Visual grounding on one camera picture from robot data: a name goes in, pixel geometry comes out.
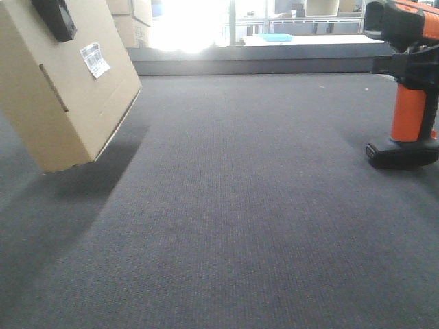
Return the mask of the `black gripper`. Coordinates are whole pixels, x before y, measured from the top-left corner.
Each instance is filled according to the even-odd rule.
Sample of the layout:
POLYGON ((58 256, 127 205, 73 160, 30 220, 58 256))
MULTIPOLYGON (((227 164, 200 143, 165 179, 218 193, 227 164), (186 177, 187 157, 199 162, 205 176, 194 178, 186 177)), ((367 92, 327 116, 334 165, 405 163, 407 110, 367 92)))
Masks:
POLYGON ((378 56, 372 62, 372 74, 392 76, 412 89, 438 89, 438 46, 378 56))

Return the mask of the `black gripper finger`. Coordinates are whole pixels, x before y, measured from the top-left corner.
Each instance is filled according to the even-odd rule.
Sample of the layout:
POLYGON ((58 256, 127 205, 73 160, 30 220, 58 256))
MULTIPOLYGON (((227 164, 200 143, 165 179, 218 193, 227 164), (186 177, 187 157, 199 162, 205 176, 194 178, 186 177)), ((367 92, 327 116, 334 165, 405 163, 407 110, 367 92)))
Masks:
POLYGON ((58 42, 75 38, 77 28, 65 0, 31 0, 31 4, 58 42))

